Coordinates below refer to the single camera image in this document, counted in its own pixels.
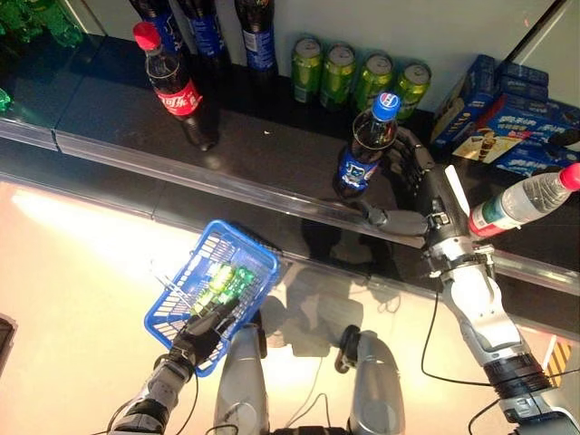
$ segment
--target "plastic bottle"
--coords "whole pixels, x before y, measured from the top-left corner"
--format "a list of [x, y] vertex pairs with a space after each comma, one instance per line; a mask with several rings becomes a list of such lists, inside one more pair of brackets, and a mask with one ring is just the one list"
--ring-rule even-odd
[[179, 5], [189, 19], [205, 68], [212, 76], [223, 77], [231, 61], [219, 26], [215, 0], [179, 0]]
[[353, 140], [343, 151], [334, 177], [334, 189], [341, 198], [357, 198], [368, 187], [382, 154], [395, 140], [395, 118], [400, 107], [397, 95], [383, 92], [375, 98], [370, 109], [354, 119]]
[[178, 23], [169, 7], [168, 0], [130, 0], [141, 20], [155, 25], [166, 50], [185, 56], [189, 62], [190, 52], [183, 42]]
[[469, 215], [469, 229], [479, 238], [495, 236], [540, 219], [580, 189], [580, 163], [560, 172], [524, 179], [478, 205]]
[[206, 151], [218, 139], [217, 122], [211, 119], [206, 101], [179, 63], [180, 56], [165, 50], [152, 23], [133, 28], [139, 47], [147, 54], [145, 67], [155, 93], [168, 110], [181, 121], [189, 142]]
[[236, 12], [242, 24], [250, 77], [259, 91], [268, 94], [273, 90], [278, 75], [274, 49], [274, 0], [236, 0]]
[[26, 5], [20, 1], [0, 0], [0, 22], [19, 41], [30, 43], [43, 32], [41, 23]]
[[56, 0], [27, 0], [27, 4], [58, 44], [63, 47], [76, 47], [82, 41], [81, 31]]

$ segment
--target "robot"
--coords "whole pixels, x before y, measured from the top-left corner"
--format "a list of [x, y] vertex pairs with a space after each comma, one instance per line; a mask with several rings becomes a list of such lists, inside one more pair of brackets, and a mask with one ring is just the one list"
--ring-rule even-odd
[[[469, 235], [469, 207], [452, 167], [444, 169], [408, 130], [399, 128], [392, 159], [414, 197], [415, 212], [390, 213], [361, 202], [368, 221], [380, 230], [421, 234], [430, 276], [440, 281], [439, 297], [459, 322], [465, 343], [498, 394], [498, 406], [512, 435], [579, 435], [580, 426], [552, 386], [501, 304], [494, 279], [493, 248], [476, 246]], [[408, 225], [401, 222], [405, 216]], [[108, 428], [111, 435], [165, 431], [179, 392], [219, 343], [231, 323], [235, 301], [203, 317], [191, 317], [169, 353], [161, 355], [141, 392]], [[376, 333], [349, 326], [335, 368], [356, 370], [353, 406], [346, 428], [270, 430], [266, 387], [260, 364], [259, 324], [234, 337], [220, 380], [214, 422], [223, 435], [399, 435], [405, 419], [395, 359]]]

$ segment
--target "pepsi bottle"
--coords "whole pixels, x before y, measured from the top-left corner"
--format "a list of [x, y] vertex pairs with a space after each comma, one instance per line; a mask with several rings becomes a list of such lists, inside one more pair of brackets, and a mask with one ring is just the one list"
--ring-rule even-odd
[[231, 61], [219, 26], [215, 0], [179, 0], [196, 38], [201, 62], [212, 77], [229, 72]]
[[259, 91], [270, 93], [278, 75], [274, 49], [274, 0], [236, 0], [236, 12], [242, 24], [250, 78]]
[[184, 56], [190, 62], [190, 52], [183, 42], [175, 16], [168, 0], [130, 0], [141, 20], [152, 23], [161, 38], [163, 47], [175, 54]]
[[368, 188], [385, 150], [397, 136], [397, 112], [401, 100], [393, 93], [380, 93], [372, 107], [353, 122], [353, 140], [343, 150], [334, 190], [342, 199], [354, 199]]

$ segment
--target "shelf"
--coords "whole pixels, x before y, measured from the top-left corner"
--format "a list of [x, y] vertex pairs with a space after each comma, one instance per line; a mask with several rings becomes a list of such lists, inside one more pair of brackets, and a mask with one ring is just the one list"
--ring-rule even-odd
[[[9, 113], [0, 121], [0, 135], [50, 145], [53, 150], [56, 143], [70, 156], [409, 247], [423, 244], [421, 237], [385, 235], [336, 201], [331, 182], [338, 154], [350, 137], [353, 116], [349, 111], [328, 113], [319, 105], [295, 102], [289, 81], [283, 77], [269, 101], [257, 100], [247, 70], [234, 65], [227, 84], [200, 83], [206, 98], [221, 107], [219, 144], [203, 153], [186, 142], [179, 123], [160, 105], [143, 69], [143, 53], [135, 43], [114, 38], [86, 43], [85, 49], [70, 51], [60, 69], [49, 68], [48, 75], [61, 79], [41, 77], [32, 84], [25, 75], [16, 79], [47, 96], [60, 95], [61, 90], [67, 98], [56, 98], [53, 106], [45, 106], [41, 98], [31, 97], [26, 107], [37, 105], [43, 121], [34, 124], [32, 117], [17, 121]], [[430, 116], [417, 111], [407, 124], [424, 143]], [[449, 162], [456, 165], [472, 205], [521, 179], [470, 160]], [[392, 185], [382, 175], [373, 178], [367, 198], [374, 205], [397, 208]], [[521, 231], [495, 237], [493, 243], [503, 251], [577, 270], [579, 209], [578, 198], [571, 198], [552, 215]], [[548, 233], [550, 243], [543, 238]], [[523, 275], [535, 279], [533, 273]]]
[[14, 63], [2, 65], [0, 85], [13, 99], [0, 119], [0, 135], [56, 150], [53, 128], [97, 53], [102, 37], [85, 35], [75, 49], [48, 33], [14, 46]]

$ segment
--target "blue bottle cap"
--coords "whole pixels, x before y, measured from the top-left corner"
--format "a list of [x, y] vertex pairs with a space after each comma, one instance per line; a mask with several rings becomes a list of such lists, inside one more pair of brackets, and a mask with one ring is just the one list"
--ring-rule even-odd
[[377, 95], [372, 104], [372, 116], [379, 121], [390, 121], [397, 116], [401, 99], [394, 93], [383, 92]]

